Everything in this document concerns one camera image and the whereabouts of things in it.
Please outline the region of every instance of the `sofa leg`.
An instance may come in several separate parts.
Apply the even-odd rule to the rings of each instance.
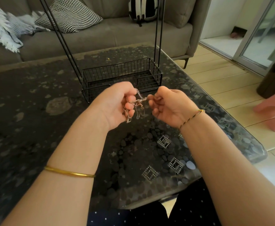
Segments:
[[[184,69],[185,69],[187,67],[189,58],[186,58],[186,59],[183,59],[183,60],[185,60],[185,64],[184,64]]]

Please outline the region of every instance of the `door frame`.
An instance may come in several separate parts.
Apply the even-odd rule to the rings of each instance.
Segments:
[[[248,45],[250,44],[257,29],[259,28],[261,22],[267,15],[267,13],[270,10],[271,6],[273,5],[274,1],[275,0],[264,0],[263,1],[250,28],[247,30],[236,53],[232,57],[232,60],[236,61],[237,63],[241,64],[242,66],[245,66],[246,68],[251,69],[254,72],[259,73],[260,75],[263,75],[263,76],[265,76],[267,74],[267,70],[269,69],[269,67],[265,67],[261,64],[255,63],[255,62],[251,61],[250,59],[248,59],[247,57],[244,57],[243,54],[244,54],[245,50],[248,48]]]

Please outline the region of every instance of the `hand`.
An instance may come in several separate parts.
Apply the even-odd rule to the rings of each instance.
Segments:
[[[99,119],[103,119],[108,130],[112,130],[126,121],[128,116],[133,117],[134,105],[129,102],[136,100],[136,93],[130,82],[116,83],[97,96],[88,109],[95,109]]]
[[[159,87],[155,95],[148,95],[148,100],[152,114],[174,128],[179,128],[199,110],[184,92],[165,86]]]

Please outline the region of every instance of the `dark patterned pants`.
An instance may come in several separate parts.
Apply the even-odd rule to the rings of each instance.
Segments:
[[[201,178],[178,194],[168,218],[166,209],[152,202],[133,210],[91,212],[87,225],[221,225],[210,193]]]

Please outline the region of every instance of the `polka dot fabric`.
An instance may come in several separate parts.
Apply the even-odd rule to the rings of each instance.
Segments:
[[[213,201],[201,178],[178,194],[168,218],[166,209],[156,201],[133,209],[96,211],[88,215],[87,225],[217,225],[220,226]]]
[[[79,0],[54,0],[50,10],[62,33],[78,32],[103,20]],[[54,30],[46,13],[35,24]]]

